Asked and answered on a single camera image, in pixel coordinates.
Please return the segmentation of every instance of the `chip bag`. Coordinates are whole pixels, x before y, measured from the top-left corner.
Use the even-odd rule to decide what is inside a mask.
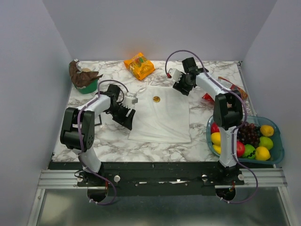
[[[146,59],[142,53],[138,53],[130,60],[125,60],[124,65],[140,81],[155,70],[153,63]]]
[[[248,98],[248,95],[247,95],[246,92],[244,92],[240,87],[234,85],[229,80],[227,80],[227,79],[225,79],[223,77],[218,77],[217,80],[219,81],[220,84],[222,84],[223,86],[225,86],[225,87],[227,87],[227,88],[229,88],[231,90],[238,90],[240,92],[241,98],[243,100],[246,100]],[[202,98],[205,99],[205,100],[209,100],[209,101],[213,101],[214,102],[214,100],[211,98],[211,96],[208,93],[206,93],[205,95],[203,95]]]

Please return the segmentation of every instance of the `plastic bin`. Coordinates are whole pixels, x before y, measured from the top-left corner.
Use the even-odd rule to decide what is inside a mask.
[[[75,86],[75,88],[82,94],[88,94],[88,93],[92,93],[94,91],[96,91],[97,89],[97,81],[98,80],[94,80],[90,85],[88,85],[87,87],[81,89],[81,88],[77,88]]]
[[[209,149],[217,156],[220,156],[212,146],[212,141],[211,141],[211,125],[213,123],[213,116],[210,117],[207,123],[207,128],[206,128],[206,138],[207,138],[207,144]],[[284,158],[284,148],[282,147],[282,141],[280,138],[280,131],[278,126],[272,122],[271,120],[263,117],[256,117],[256,116],[249,116],[247,118],[248,123],[254,123],[256,125],[270,125],[274,128],[274,135],[269,137],[274,143],[273,148],[269,151],[271,157],[269,160],[266,161],[259,161],[256,159],[245,159],[245,158],[239,158],[240,162],[253,162],[253,163],[262,163],[262,164],[277,164],[280,163],[283,158]]]

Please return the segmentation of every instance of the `bunch of grapes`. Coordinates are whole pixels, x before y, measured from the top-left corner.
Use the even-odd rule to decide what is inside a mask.
[[[252,145],[254,148],[257,148],[260,143],[260,126],[256,126],[254,123],[246,122],[243,127],[238,129],[237,140],[243,143],[244,145]]]

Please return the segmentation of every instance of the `crumpled brown paper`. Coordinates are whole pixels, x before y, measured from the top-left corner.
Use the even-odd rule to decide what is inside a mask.
[[[79,61],[72,60],[69,63],[69,75],[72,83],[78,88],[84,88],[90,85],[93,81],[101,78],[103,75],[98,75],[98,72],[89,71],[87,68],[79,70]]]

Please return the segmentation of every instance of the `wall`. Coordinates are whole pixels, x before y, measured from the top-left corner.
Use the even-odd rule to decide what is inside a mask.
[[[43,0],[73,58],[242,60],[276,0]],[[181,54],[175,56],[183,59]]]
[[[257,113],[272,119],[282,133],[282,165],[297,213],[301,213],[300,21],[300,0],[278,0],[242,66]]]
[[[66,49],[41,0],[0,7],[0,221],[26,225],[70,91]]]

